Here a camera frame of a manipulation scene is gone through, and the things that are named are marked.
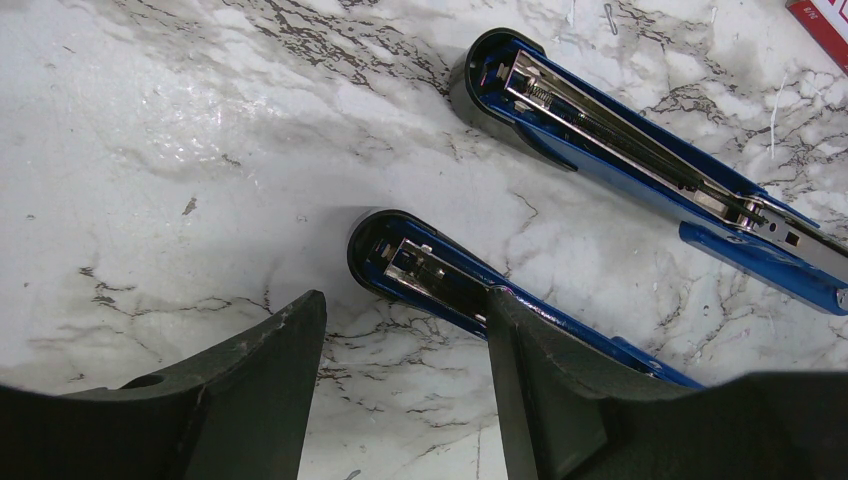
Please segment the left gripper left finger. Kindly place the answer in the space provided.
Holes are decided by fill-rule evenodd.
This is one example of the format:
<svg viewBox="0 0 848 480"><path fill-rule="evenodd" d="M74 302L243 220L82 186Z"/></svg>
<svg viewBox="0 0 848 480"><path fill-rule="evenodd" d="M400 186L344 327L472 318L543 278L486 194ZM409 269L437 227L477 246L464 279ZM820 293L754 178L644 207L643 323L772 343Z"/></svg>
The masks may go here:
<svg viewBox="0 0 848 480"><path fill-rule="evenodd" d="M310 290L118 389L1 390L5 479L294 479L327 323Z"/></svg>

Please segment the blue stapler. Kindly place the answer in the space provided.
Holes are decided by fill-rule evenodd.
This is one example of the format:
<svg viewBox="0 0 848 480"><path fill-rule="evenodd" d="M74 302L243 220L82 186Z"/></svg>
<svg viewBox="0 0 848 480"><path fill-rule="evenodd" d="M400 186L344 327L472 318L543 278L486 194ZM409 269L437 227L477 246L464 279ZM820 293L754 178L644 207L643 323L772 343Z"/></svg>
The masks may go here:
<svg viewBox="0 0 848 480"><path fill-rule="evenodd" d="M675 220L680 238L806 304L847 312L847 249L820 226L715 157L551 61L508 28L483 33L453 65L454 112L513 149L592 177ZM367 290L487 334L493 289L570 337L641 374L692 380L620 337L609 338L530 295L459 243L397 209L365 214L347 245Z"/></svg>

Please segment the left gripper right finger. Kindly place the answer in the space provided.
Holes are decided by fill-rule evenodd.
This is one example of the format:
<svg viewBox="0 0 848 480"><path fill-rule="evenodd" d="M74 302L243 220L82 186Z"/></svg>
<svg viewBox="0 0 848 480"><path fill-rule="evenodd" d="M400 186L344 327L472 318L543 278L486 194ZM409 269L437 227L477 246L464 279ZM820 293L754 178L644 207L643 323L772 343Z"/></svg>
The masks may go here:
<svg viewBox="0 0 848 480"><path fill-rule="evenodd" d="M512 479L843 479L847 376L695 389L636 371L497 290L488 347Z"/></svg>

